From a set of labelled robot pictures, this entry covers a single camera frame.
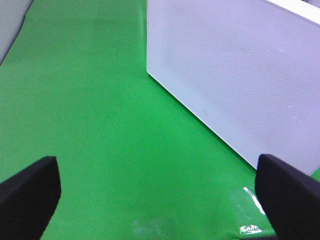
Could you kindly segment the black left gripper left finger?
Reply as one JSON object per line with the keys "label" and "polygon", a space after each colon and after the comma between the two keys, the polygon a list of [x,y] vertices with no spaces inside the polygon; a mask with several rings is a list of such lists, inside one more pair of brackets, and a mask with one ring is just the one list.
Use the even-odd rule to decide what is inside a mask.
{"label": "black left gripper left finger", "polygon": [[0,184],[0,238],[39,240],[62,194],[55,156],[45,156]]}

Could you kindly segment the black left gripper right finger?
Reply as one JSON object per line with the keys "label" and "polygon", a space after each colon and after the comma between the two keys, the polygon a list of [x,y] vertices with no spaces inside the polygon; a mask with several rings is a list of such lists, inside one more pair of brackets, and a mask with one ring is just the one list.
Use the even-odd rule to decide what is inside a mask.
{"label": "black left gripper right finger", "polygon": [[278,239],[320,238],[319,181],[271,154],[261,154],[254,189]]}

